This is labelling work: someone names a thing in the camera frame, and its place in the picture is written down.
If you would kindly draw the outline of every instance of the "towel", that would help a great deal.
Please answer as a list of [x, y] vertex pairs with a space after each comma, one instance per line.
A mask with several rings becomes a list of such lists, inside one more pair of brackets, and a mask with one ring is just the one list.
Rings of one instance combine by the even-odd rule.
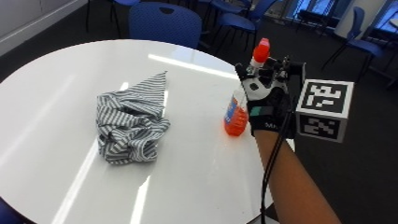
[[165, 72], [125, 91], [97, 98], [100, 155], [110, 164], [153, 161], [155, 144], [170, 126], [161, 117]]

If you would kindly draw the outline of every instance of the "chair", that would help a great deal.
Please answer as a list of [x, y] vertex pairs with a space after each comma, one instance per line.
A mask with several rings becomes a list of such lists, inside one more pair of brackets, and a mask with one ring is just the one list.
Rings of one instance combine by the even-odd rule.
[[375, 44], [370, 43], [366, 40], [355, 39], [355, 37], [359, 36], [362, 33], [360, 25], [363, 22], [363, 18], [364, 18], [364, 10], [360, 7], [354, 7], [352, 8], [352, 24], [351, 24], [350, 31], [347, 33], [347, 40], [322, 65], [322, 70], [323, 70], [327, 63], [330, 61], [334, 62], [335, 58], [343, 52], [343, 50], [346, 48], [359, 49], [360, 51], [366, 52], [367, 57], [362, 63], [360, 72], [358, 74], [358, 78], [356, 78], [355, 82], [359, 82], [360, 76], [363, 76], [364, 73], [367, 72], [372, 58], [380, 57], [382, 53], [383, 53], [382, 49]]
[[[86, 0], [86, 13], [85, 13], [85, 30], [86, 31], [88, 31], [89, 2], [90, 1], [92, 0]], [[120, 4], [120, 5], [126, 6], [126, 7], [132, 7], [132, 6], [137, 5], [141, 0], [108, 0], [108, 1], [112, 3], [112, 5], [110, 5], [110, 21], [114, 18], [116, 27], [117, 27], [117, 34], [118, 34], [118, 37], [122, 38], [120, 21], [118, 21], [117, 13], [116, 13], [116, 4]]]
[[[253, 49], [254, 49], [255, 40], [257, 40], [257, 29], [258, 29], [259, 24], [261, 24], [261, 19], [262, 19], [263, 13], [267, 11], [267, 9], [270, 8], [270, 6], [273, 5], [274, 2], [275, 2], [275, 0], [259, 0], [254, 10], [249, 12], [247, 17], [238, 16], [237, 14], [233, 14], [233, 13], [222, 14], [219, 16], [219, 19], [218, 19], [219, 27], [218, 27], [218, 30], [215, 32], [215, 36], [214, 36], [211, 45], [214, 45], [215, 38], [218, 36], [221, 28], [223, 26], [229, 26], [230, 28], [235, 29], [231, 41], [234, 41], [237, 30], [239, 30], [242, 32], [246, 32], [245, 50], [247, 49], [249, 34], [254, 35], [254, 38], [253, 38]], [[226, 32], [226, 34], [222, 38], [221, 44], [219, 44], [218, 49], [215, 51], [215, 55], [218, 53], [218, 50], [222, 47], [222, 44], [225, 42], [225, 38], [226, 38], [230, 31], [231, 31], [231, 29], [227, 30], [227, 32]]]
[[242, 6], [235, 6], [231, 3], [225, 2], [223, 0], [210, 0], [210, 4], [206, 8], [206, 12], [203, 16], [205, 25], [207, 25], [210, 20], [211, 8], [215, 10], [214, 22], [213, 22], [214, 25], [217, 23], [217, 17], [219, 12], [238, 14], [243, 10], [249, 11], [253, 0], [238, 0], [238, 1], [242, 4]]
[[24, 220], [16, 215], [6, 203], [0, 198], [0, 223], [24, 224]]
[[201, 18], [185, 7], [142, 2], [129, 10], [129, 37], [154, 40], [195, 49], [199, 42]]
[[334, 13], [338, 2], [339, 2], [339, 0], [329, 0], [329, 3], [323, 9], [322, 14], [301, 9], [299, 12], [294, 14], [294, 18], [297, 17], [299, 19], [299, 23], [297, 24], [297, 27], [295, 27], [295, 32], [298, 31], [302, 22], [314, 23], [315, 24], [315, 26], [313, 27], [314, 30], [318, 27], [322, 28], [319, 36], [323, 35], [326, 28], [329, 26], [335, 28], [339, 20], [333, 16], [333, 13]]

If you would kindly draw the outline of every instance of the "wall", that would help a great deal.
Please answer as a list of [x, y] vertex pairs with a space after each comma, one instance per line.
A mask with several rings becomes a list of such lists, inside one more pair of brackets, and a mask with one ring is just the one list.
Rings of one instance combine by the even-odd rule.
[[85, 3], [86, 0], [0, 0], [0, 56]]

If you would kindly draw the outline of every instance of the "skin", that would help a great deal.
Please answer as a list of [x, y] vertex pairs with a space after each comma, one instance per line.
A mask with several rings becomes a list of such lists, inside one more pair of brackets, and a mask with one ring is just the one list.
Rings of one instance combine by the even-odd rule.
[[[265, 168], [277, 133], [258, 130], [254, 136]], [[269, 183], [279, 223], [341, 223], [286, 141], [278, 152]]]

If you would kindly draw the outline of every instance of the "red bottle cap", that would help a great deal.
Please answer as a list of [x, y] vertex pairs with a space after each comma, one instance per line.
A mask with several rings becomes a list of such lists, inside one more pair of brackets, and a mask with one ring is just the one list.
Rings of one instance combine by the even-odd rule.
[[265, 63], [267, 58], [270, 57], [270, 41], [267, 38], [262, 38], [258, 46], [253, 51], [253, 58], [258, 63]]

